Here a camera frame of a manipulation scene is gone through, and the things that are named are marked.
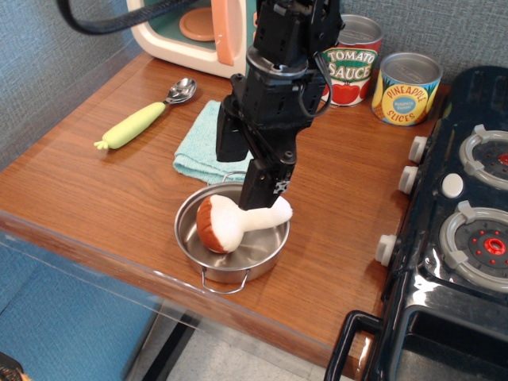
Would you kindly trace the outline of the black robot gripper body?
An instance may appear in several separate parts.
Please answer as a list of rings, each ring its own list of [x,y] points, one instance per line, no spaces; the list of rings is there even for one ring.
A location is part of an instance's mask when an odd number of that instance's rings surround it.
[[[329,106],[319,106],[329,85],[325,59],[318,53],[299,63],[277,65],[259,50],[247,51],[247,75],[233,75],[232,94],[221,103],[243,122],[248,153],[269,162],[297,161],[296,137]]]

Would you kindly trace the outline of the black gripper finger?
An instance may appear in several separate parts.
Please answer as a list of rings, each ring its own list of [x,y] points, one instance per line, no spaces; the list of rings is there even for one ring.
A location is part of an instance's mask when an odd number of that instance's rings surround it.
[[[248,154],[248,144],[242,132],[243,122],[227,107],[220,105],[217,116],[216,157],[219,162],[240,162]]]
[[[244,178],[239,207],[243,210],[272,207],[278,197],[287,192],[294,163],[251,159]]]

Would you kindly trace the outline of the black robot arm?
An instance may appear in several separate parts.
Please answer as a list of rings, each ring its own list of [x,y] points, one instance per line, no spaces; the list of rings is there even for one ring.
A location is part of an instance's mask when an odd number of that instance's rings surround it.
[[[272,206],[287,190],[297,163],[297,135],[326,111],[331,89],[322,53],[337,45],[343,21],[338,1],[259,1],[246,75],[231,78],[220,105],[216,157],[237,162],[252,155],[239,206]]]

